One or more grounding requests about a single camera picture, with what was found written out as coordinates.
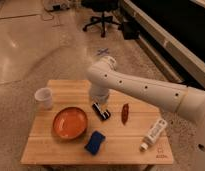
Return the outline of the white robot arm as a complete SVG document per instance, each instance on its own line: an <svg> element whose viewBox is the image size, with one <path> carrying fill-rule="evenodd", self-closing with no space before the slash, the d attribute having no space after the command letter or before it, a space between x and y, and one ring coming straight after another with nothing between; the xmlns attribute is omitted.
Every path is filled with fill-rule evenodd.
<svg viewBox="0 0 205 171"><path fill-rule="evenodd" d="M205 171L205 91L190 86L135 77L116 71L116 60L105 56L87 70L89 94L106 102L113 89L140 99L170 113L176 113L197 126L191 171Z"/></svg>

